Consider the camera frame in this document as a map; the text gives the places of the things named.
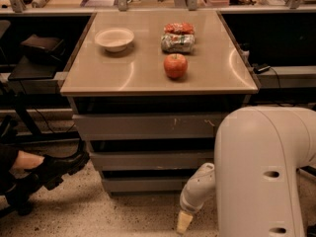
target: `white bowl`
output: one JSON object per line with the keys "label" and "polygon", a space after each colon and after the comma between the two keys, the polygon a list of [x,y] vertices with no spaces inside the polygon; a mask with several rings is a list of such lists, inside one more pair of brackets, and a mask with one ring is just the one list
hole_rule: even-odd
{"label": "white bowl", "polygon": [[95,43],[110,52],[125,50],[133,40],[134,33],[125,28],[108,28],[95,35]]}

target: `floor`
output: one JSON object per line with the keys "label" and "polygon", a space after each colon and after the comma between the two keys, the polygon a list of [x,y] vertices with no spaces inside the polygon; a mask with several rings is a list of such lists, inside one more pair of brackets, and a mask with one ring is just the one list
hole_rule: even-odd
{"label": "floor", "polygon": [[[50,124],[53,130],[68,129],[69,115],[43,113],[40,121],[32,113],[38,126]],[[52,156],[67,156],[76,150],[77,141],[46,142],[24,145],[24,149]],[[104,192],[101,179],[89,161],[87,166],[73,176],[64,176],[64,182],[53,191],[41,188],[32,195],[34,211],[28,216],[16,212],[0,218],[0,236],[5,237],[173,237],[176,233],[180,194],[142,194],[110,197]],[[298,173],[303,220],[305,227],[316,223],[316,179]],[[7,206],[0,197],[0,209]],[[186,237],[217,237],[217,212],[215,196],[208,200],[187,230]]]}

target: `apple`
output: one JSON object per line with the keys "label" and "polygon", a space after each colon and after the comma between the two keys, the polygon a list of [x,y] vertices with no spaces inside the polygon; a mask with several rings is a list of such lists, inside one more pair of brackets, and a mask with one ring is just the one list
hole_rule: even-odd
{"label": "apple", "polygon": [[178,79],[184,76],[188,70],[188,61],[180,53],[172,53],[166,56],[164,68],[168,77]]}

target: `person's foot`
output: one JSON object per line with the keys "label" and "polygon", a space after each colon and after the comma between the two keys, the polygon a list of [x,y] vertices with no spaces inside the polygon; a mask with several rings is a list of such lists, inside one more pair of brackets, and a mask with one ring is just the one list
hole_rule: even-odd
{"label": "person's foot", "polygon": [[39,182],[50,191],[63,182],[61,178],[63,175],[77,173],[86,165],[89,159],[89,154],[81,150],[64,158],[44,155],[43,162],[38,167],[28,171],[38,176]]}
{"label": "person's foot", "polygon": [[14,187],[4,194],[7,202],[17,210],[19,215],[28,215],[33,209],[28,202],[30,195],[37,192],[41,187],[37,175],[29,174],[22,179],[16,179]]}

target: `black bag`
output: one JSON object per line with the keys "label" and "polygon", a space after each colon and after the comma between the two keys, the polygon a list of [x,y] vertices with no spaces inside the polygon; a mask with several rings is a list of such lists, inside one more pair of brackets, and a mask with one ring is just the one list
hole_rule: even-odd
{"label": "black bag", "polygon": [[29,61],[45,65],[60,64],[65,51],[63,39],[31,35],[21,42],[22,52]]}

